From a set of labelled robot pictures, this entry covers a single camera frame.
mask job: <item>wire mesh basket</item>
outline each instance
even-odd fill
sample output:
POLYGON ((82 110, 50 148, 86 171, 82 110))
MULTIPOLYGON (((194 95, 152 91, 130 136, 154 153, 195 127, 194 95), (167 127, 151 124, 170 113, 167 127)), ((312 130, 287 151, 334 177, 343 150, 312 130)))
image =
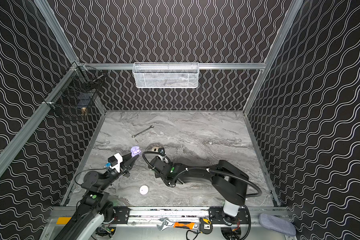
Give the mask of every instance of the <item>wire mesh basket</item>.
POLYGON ((104 81, 104 73, 92 67, 81 66, 76 74, 47 103, 56 116, 67 121, 86 121, 104 81))
POLYGON ((199 63, 133 64, 132 74, 138 88, 197 88, 199 63))

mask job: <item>small metal plate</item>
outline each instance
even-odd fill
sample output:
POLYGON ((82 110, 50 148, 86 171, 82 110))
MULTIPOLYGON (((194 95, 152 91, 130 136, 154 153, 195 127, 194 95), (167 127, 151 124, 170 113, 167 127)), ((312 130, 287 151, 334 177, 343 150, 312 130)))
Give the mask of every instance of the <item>small metal plate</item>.
MULTIPOLYGON (((224 220, 222 217, 223 208, 222 207, 211 207, 208 210, 209 219, 212 221, 212 224, 224 224, 224 220)), ((248 215, 245 209, 239 209, 237 216, 240 218, 240 224, 248 224, 248 215)))
POLYGON ((128 207, 113 207, 115 210, 116 220, 113 224, 127 224, 130 209, 128 207))

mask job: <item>wavy pattern wallpaper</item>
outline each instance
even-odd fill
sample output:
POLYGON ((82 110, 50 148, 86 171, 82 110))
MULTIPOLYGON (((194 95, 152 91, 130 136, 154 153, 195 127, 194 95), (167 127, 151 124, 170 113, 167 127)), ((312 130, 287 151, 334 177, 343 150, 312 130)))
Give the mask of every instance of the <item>wavy pattern wallpaper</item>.
POLYGON ((83 63, 257 63, 291 0, 48 2, 83 63))
POLYGON ((360 1, 304 1, 249 120, 298 238, 360 240, 360 1))
POLYGON ((99 93, 108 110, 242 110, 259 70, 201 70, 197 88, 137 88, 132 71, 109 71, 99 93))
POLYGON ((96 129, 49 113, 0 178, 0 240, 38 240, 52 206, 60 205, 96 129))
POLYGON ((32 0, 0 1, 0 153, 70 65, 32 0))

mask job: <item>white round object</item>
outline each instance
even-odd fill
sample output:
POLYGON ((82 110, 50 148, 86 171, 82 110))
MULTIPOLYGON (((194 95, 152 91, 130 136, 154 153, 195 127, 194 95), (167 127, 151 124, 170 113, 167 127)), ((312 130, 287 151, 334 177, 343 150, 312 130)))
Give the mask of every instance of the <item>white round object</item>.
POLYGON ((140 194, 145 195, 147 193, 148 193, 148 186, 147 185, 142 185, 140 187, 140 194))

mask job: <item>gray marble table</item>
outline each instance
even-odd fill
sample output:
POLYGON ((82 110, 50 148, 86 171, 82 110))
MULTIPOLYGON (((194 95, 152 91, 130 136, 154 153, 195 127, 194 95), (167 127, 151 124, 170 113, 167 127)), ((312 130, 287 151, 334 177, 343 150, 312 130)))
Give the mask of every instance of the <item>gray marble table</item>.
MULTIPOLYGON (((84 169, 102 168, 108 157, 127 154, 132 146, 151 150, 164 147, 173 162, 191 166, 209 166, 220 159, 229 161, 248 174, 250 181, 263 191, 259 197, 248 198, 247 206, 273 206, 259 161, 241 112, 108 112, 84 169), (154 128, 132 138, 132 135, 153 125, 154 128)), ((84 174, 78 177, 82 181, 84 174)), ((126 206, 222 206, 224 199, 209 184, 178 184, 166 187, 154 177, 143 158, 107 190, 115 205, 126 206), (149 187, 146 195, 139 193, 142 185, 149 187)), ((84 194, 76 186, 69 205, 75 205, 84 194)), ((254 192, 250 187, 248 193, 254 192)))

